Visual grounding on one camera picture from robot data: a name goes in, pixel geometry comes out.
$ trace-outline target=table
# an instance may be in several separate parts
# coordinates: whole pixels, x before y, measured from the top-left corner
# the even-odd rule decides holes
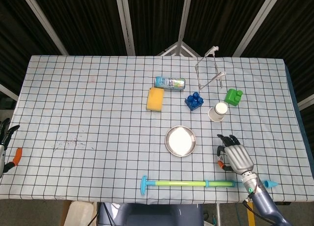
[[[0,182],[0,198],[102,202],[215,203],[243,200],[235,188],[150,187],[154,180],[235,180],[216,163],[217,134],[233,134],[251,155],[275,201],[313,201],[314,180],[296,120],[282,59],[217,58],[227,72],[223,88],[213,82],[190,112],[184,99],[198,91],[196,58],[160,56],[32,56],[11,125],[20,124],[7,159],[23,147],[20,164]],[[215,75],[212,58],[199,64],[202,84]],[[146,110],[155,76],[186,79],[184,91],[165,91],[162,112]],[[207,112],[227,89],[244,92],[223,122]],[[171,155],[166,132],[184,125],[195,133],[195,151]]]

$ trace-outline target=round plate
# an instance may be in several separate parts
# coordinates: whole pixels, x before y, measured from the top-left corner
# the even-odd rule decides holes
[[[195,148],[195,135],[187,127],[175,126],[171,128],[165,138],[168,151],[175,156],[183,157],[192,153]]]

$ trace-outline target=green toy block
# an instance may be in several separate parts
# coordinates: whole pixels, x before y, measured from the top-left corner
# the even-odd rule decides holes
[[[241,90],[229,89],[225,98],[225,102],[230,105],[237,106],[241,100],[243,92]]]

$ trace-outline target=can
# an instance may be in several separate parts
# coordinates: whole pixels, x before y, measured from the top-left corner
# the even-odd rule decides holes
[[[155,79],[155,87],[172,90],[183,90],[185,89],[185,79],[157,76]]]

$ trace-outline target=blue toy block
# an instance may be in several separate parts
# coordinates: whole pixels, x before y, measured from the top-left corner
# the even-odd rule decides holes
[[[185,99],[185,103],[190,108],[191,111],[195,110],[196,108],[200,107],[204,101],[198,94],[198,92],[193,93],[193,95],[189,95]]]

